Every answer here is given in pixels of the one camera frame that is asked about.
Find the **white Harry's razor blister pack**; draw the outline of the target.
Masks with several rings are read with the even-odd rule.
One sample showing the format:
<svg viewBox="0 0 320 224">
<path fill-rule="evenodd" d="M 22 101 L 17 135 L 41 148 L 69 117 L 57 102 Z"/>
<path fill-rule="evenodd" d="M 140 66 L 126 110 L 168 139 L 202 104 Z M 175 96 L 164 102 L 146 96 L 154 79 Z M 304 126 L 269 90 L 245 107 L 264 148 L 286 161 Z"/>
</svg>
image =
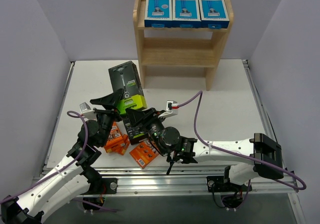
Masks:
<svg viewBox="0 0 320 224">
<path fill-rule="evenodd" d="M 146 28 L 171 28 L 172 0 L 145 0 L 144 26 Z"/>
</svg>

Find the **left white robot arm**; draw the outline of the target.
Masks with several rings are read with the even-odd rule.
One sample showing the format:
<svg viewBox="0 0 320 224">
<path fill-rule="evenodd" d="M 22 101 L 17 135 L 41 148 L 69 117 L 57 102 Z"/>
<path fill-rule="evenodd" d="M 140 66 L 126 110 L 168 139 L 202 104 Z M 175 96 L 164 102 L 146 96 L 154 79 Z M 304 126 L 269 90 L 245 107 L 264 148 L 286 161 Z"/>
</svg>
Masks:
<svg viewBox="0 0 320 224">
<path fill-rule="evenodd" d="M 121 121 L 118 103 L 122 88 L 90 103 L 102 109 L 89 109 L 67 115 L 81 119 L 76 143 L 62 160 L 39 181 L 18 194 L 1 200 L 1 220 L 5 224 L 41 224 L 60 207 L 86 192 L 95 194 L 101 187 L 101 176 L 92 164 L 101 155 L 99 148 L 108 141 L 114 122 Z"/>
</svg>

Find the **blue Harry's razor box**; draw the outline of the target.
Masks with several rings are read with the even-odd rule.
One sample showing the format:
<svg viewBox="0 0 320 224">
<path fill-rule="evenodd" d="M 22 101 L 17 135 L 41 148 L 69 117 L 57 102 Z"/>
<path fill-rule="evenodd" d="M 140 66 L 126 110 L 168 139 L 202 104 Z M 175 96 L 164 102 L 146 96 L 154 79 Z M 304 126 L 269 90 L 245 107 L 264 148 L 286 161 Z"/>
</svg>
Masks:
<svg viewBox="0 0 320 224">
<path fill-rule="evenodd" d="M 198 0 L 201 27 L 227 29 L 230 23 L 225 0 Z"/>
<path fill-rule="evenodd" d="M 172 28 L 200 28 L 199 0 L 172 0 Z"/>
</svg>

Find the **black green Gillette box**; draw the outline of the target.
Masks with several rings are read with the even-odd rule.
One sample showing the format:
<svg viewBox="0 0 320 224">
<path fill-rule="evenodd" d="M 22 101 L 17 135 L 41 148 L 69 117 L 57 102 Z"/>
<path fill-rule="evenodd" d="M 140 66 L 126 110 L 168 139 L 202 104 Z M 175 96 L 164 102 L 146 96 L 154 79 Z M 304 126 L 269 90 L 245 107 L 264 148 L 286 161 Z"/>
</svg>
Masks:
<svg viewBox="0 0 320 224">
<path fill-rule="evenodd" d="M 122 121 L 131 145 L 139 144 L 148 139 L 148 133 L 142 131 L 140 126 L 133 127 L 127 117 L 124 117 Z"/>
<path fill-rule="evenodd" d="M 130 60 L 108 69 L 113 91 L 123 89 L 123 94 L 117 105 L 122 116 L 126 109 L 143 110 L 147 108 L 137 66 Z"/>
</svg>

